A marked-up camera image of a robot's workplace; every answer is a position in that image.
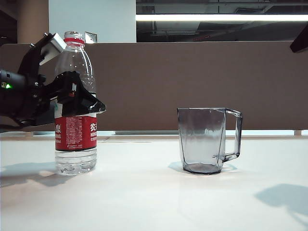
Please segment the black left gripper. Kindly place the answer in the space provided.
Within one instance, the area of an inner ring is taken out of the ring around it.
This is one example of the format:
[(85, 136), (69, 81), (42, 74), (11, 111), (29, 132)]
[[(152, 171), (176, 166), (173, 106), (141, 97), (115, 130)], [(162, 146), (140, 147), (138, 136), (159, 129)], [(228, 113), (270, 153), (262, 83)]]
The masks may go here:
[[(46, 77), (39, 74), (41, 65), (59, 55), (59, 35), (45, 34), (41, 40), (30, 45), (18, 69), (25, 78), (22, 87), (21, 106), (14, 113), (14, 121), (20, 127), (39, 126), (53, 121), (50, 98), (43, 92)], [(57, 102), (62, 105), (63, 116), (101, 114), (106, 105), (85, 89), (79, 72), (65, 71), (55, 79)]]

